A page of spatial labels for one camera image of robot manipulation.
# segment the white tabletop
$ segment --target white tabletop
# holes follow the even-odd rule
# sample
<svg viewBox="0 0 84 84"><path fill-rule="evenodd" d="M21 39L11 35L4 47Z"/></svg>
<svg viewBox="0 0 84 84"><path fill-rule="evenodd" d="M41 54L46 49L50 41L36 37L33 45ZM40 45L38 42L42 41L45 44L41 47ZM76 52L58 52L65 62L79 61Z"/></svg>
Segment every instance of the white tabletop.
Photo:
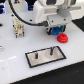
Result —
<svg viewBox="0 0 84 84"><path fill-rule="evenodd" d="M32 12L19 13L29 21ZM67 25L65 34L69 41L66 44L57 42L57 36L48 36L46 29L25 25L25 37L15 38L11 14L0 15L0 84L9 84L38 74L55 70L64 66L84 61L84 32L76 25ZM25 56L29 51L59 46L67 59L30 68Z"/></svg>

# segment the black frame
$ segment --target black frame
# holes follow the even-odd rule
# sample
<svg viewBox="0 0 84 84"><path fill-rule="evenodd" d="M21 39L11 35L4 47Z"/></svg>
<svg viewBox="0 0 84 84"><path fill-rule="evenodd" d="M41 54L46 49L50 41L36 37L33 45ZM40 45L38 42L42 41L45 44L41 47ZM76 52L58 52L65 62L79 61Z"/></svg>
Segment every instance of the black frame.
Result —
<svg viewBox="0 0 84 84"><path fill-rule="evenodd" d="M53 61L49 61L49 62L45 62L45 63L42 63L42 64L38 64L38 65L32 66L32 65L30 64L30 61L29 61L29 58L28 58L27 54L34 53L34 52L37 52L37 51L46 50L46 49L50 49L50 48L41 49L41 50L36 50L36 51L33 51L33 52L28 52L28 53L25 53L25 55L26 55L26 58L27 58L29 67L30 67L30 68L34 68L34 67L37 67L37 66L41 66L41 65L44 65L44 64L51 63L51 62L56 62L56 61L59 61L59 60L67 59L66 56L64 55L64 53L62 52L62 50L60 49L60 47L59 47L59 46L55 46L55 47L57 47L57 48L59 49L60 53L63 55L64 58L60 58L60 59L57 59L57 60L53 60Z"/></svg>

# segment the cable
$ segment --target cable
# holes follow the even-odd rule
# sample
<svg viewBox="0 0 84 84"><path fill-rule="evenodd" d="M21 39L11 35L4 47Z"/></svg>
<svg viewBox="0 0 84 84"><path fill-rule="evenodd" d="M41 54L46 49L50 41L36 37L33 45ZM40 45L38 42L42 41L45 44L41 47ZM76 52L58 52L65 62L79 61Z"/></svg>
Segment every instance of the cable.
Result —
<svg viewBox="0 0 84 84"><path fill-rule="evenodd" d="M45 22L46 22L46 21L44 21L44 22L42 22L42 23L38 23L38 24L33 24L33 23L26 22L25 20L23 20L22 18L20 18L19 15L15 12L15 10L14 10L14 8L13 8L13 5L12 5L12 3L11 3L11 0L8 0L8 2L9 2L10 8L11 8L12 12L14 13L14 15L15 15L20 21L22 21L23 23L28 24L28 25L31 25L31 26L45 26Z"/></svg>

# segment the wire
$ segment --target wire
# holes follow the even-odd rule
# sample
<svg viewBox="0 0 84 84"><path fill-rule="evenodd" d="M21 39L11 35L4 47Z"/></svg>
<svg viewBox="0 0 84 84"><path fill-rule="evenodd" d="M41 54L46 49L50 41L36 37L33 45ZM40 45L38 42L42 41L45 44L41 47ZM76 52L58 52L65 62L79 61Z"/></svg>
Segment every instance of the wire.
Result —
<svg viewBox="0 0 84 84"><path fill-rule="evenodd" d="M8 0L8 2L9 2L9 5L10 5L10 8L11 8L12 12L14 13L14 15L15 15L20 21L22 21L22 22L25 23L25 24L31 25L31 26L43 26L43 23L38 23L38 24L29 23L29 22L23 20L22 18L20 18L19 15L15 12L15 9L13 8L13 5L12 5L12 3L11 3L11 0Z"/></svg>

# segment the red knob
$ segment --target red knob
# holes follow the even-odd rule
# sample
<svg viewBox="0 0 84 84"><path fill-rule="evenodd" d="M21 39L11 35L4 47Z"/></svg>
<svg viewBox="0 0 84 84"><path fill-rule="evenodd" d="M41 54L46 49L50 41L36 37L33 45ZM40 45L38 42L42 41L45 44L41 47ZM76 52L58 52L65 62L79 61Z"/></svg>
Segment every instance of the red knob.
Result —
<svg viewBox="0 0 84 84"><path fill-rule="evenodd" d="M67 43L68 42L68 36L66 34L62 33L57 37L57 41L60 43Z"/></svg>

